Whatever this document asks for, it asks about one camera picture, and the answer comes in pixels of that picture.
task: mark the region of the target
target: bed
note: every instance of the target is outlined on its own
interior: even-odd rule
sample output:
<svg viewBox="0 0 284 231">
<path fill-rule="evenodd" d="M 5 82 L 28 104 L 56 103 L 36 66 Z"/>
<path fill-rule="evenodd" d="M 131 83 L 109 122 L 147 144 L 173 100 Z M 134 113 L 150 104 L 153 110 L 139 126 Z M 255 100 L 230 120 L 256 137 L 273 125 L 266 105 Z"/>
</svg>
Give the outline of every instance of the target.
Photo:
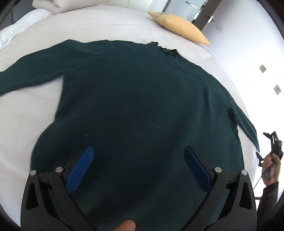
<svg viewBox="0 0 284 231">
<path fill-rule="evenodd" d="M 182 57 L 216 78 L 248 117 L 237 89 L 205 45 L 165 30 L 146 13 L 120 7 L 98 5 L 46 16 L 15 36 L 0 51 L 0 71 L 27 54 L 69 39 L 82 43 L 101 40 L 137 44 L 157 42 L 163 48 L 176 49 Z M 57 78 L 0 97 L 0 204 L 18 225 L 31 153 L 41 133 L 55 119 L 62 85 L 63 78 Z M 258 165 L 256 147 L 240 127 L 238 135 L 245 169 L 254 182 Z"/>
</svg>

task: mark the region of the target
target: dark sleeve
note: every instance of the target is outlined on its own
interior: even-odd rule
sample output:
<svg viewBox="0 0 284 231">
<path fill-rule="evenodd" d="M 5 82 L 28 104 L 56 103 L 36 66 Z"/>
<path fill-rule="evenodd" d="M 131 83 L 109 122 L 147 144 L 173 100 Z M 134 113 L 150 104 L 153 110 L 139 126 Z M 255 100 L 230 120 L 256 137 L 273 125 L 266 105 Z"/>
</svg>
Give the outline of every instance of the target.
<svg viewBox="0 0 284 231">
<path fill-rule="evenodd" d="M 278 198 L 278 185 L 276 182 L 263 189 L 263 195 L 260 198 L 257 210 L 257 227 L 259 227 L 274 209 Z"/>
</svg>

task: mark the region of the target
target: hand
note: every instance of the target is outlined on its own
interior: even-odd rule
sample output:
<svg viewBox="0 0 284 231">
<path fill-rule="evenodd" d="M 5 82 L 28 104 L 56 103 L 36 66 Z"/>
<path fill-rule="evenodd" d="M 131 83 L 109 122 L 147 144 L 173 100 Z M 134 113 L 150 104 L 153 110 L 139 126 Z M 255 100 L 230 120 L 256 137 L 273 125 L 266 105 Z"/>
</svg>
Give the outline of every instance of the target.
<svg viewBox="0 0 284 231">
<path fill-rule="evenodd" d="M 127 220 L 123 222 L 119 227 L 113 229 L 113 231 L 135 231 L 136 225 L 134 221 Z"/>
<path fill-rule="evenodd" d="M 263 183 L 266 186 L 269 186 L 271 184 L 278 182 L 278 178 L 279 178 L 279 174 L 280 174 L 281 161 L 280 161 L 279 157 L 277 155 L 275 155 L 274 153 L 272 154 L 272 158 L 271 158 L 271 155 L 267 155 L 264 158 L 264 162 L 262 163 L 262 172 L 264 172 L 266 169 L 268 169 L 270 167 L 270 165 L 272 164 L 272 159 L 275 160 L 276 166 L 275 166 L 275 170 L 274 170 L 273 176 L 271 178 L 271 181 L 265 180 L 264 177 L 262 176 Z"/>
</svg>

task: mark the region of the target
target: blue gripper pad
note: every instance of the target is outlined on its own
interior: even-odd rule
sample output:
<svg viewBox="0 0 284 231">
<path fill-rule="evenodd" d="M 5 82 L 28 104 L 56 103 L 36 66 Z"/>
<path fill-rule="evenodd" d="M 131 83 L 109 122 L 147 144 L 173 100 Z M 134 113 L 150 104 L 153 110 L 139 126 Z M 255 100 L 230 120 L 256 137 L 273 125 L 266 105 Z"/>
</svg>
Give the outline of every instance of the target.
<svg viewBox="0 0 284 231">
<path fill-rule="evenodd" d="M 199 187 L 208 194 L 212 188 L 210 175 L 189 147 L 184 149 L 183 156 Z"/>
<path fill-rule="evenodd" d="M 75 191 L 94 158 L 94 150 L 89 146 L 66 177 L 65 188 L 68 193 Z"/>
</svg>

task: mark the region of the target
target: electrical outlet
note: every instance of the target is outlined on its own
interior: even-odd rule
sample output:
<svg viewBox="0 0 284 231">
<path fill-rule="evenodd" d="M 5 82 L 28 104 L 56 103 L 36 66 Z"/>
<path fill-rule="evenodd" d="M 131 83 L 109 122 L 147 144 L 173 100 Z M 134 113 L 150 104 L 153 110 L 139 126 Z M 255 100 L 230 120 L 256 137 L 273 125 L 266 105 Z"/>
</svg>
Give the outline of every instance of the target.
<svg viewBox="0 0 284 231">
<path fill-rule="evenodd" d="M 259 67 L 259 69 L 262 73 L 266 71 L 266 67 L 263 64 Z"/>
<path fill-rule="evenodd" d="M 280 87 L 279 87 L 278 85 L 276 85 L 276 86 L 274 87 L 274 90 L 275 90 L 275 92 L 276 92 L 277 95 L 281 92 L 281 89 L 280 89 Z"/>
</svg>

